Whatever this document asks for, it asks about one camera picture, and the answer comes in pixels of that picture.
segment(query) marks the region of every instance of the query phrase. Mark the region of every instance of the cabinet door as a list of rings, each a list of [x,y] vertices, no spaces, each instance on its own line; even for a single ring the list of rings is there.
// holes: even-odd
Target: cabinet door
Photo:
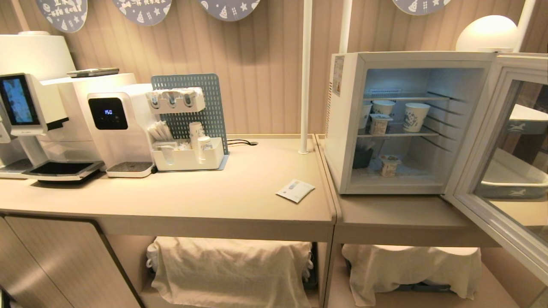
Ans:
[[[498,56],[492,72],[485,117],[446,198],[548,284],[548,57]]]
[[[0,286],[23,307],[72,308],[3,218],[0,218]]]
[[[74,308],[142,307],[91,223],[13,216],[5,220]]]

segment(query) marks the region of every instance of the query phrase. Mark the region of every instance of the pegboard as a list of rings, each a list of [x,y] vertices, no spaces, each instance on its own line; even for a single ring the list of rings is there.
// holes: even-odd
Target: pegboard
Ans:
[[[205,108],[202,111],[165,113],[160,115],[160,119],[167,122],[175,139],[189,139],[189,124],[202,122],[205,134],[212,138],[221,137],[224,153],[225,155],[229,154],[219,76],[216,74],[152,76],[151,83],[154,90],[201,87],[205,101]]]

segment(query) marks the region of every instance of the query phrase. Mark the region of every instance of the stainless steel panel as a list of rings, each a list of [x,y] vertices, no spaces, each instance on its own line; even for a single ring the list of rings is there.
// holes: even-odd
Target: stainless steel panel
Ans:
[[[6,221],[75,308],[139,308],[91,223],[6,217]]]
[[[0,285],[23,307],[72,308],[3,218],[0,218]]]

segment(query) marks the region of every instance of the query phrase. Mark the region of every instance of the decorative plate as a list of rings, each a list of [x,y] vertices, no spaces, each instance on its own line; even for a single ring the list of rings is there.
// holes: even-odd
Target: decorative plate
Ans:
[[[432,14],[443,9],[451,0],[393,0],[400,10],[411,15]]]
[[[236,21],[251,14],[261,0],[198,0],[209,15],[222,21]]]
[[[73,33],[84,26],[88,0],[36,0],[38,9],[57,30]]]
[[[164,20],[172,0],[112,0],[125,18],[132,22],[153,26]]]

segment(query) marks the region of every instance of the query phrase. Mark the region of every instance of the glass door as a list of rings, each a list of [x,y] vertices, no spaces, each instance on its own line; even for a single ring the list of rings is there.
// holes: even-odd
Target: glass door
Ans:
[[[548,58],[499,56],[446,198],[548,284]]]

